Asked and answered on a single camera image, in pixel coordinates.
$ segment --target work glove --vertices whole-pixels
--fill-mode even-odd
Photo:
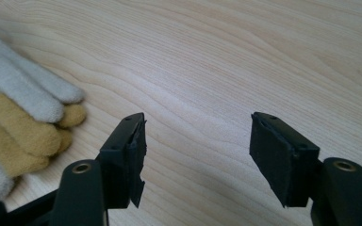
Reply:
[[[81,89],[0,41],[0,200],[13,178],[48,166],[71,144],[68,128],[86,116]]]

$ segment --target white glove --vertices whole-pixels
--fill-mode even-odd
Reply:
[[[36,121],[57,122],[63,104],[83,99],[81,89],[19,56],[0,41],[0,91]]]

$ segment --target wooden table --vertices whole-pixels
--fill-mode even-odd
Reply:
[[[362,0],[0,0],[0,39],[85,90],[88,110],[9,210],[56,189],[137,112],[146,186],[140,209],[110,211],[111,225],[311,225],[249,155],[255,111],[322,147],[321,160],[362,165]]]

